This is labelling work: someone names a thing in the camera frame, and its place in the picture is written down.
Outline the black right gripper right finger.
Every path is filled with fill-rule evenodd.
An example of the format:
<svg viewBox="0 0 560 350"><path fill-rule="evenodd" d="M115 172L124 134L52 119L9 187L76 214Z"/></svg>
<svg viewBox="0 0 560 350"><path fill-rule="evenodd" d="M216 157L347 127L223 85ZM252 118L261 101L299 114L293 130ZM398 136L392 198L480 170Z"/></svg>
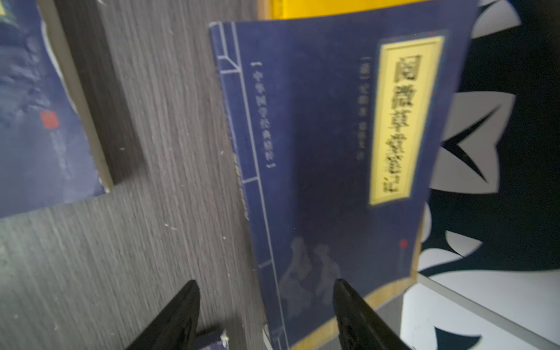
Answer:
<svg viewBox="0 0 560 350"><path fill-rule="evenodd" d="M346 280L335 280L332 301L342 349L409 350Z"/></svg>

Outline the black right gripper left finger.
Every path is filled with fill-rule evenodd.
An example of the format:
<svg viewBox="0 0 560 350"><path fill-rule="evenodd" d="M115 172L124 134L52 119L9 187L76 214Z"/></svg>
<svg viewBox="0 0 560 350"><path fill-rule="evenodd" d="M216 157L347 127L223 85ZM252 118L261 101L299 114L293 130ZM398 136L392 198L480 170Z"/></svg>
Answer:
<svg viewBox="0 0 560 350"><path fill-rule="evenodd" d="M192 349L201 293L190 280L126 349Z"/></svg>

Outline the blue book with yellow label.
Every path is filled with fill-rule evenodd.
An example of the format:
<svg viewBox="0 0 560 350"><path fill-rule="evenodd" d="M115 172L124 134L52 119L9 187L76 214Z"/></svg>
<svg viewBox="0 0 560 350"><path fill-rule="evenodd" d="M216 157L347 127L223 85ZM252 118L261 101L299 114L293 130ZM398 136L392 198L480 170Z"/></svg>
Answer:
<svg viewBox="0 0 560 350"><path fill-rule="evenodd" d="M338 334L333 287L411 284L415 242L476 1L214 22L268 337Z"/></svg>

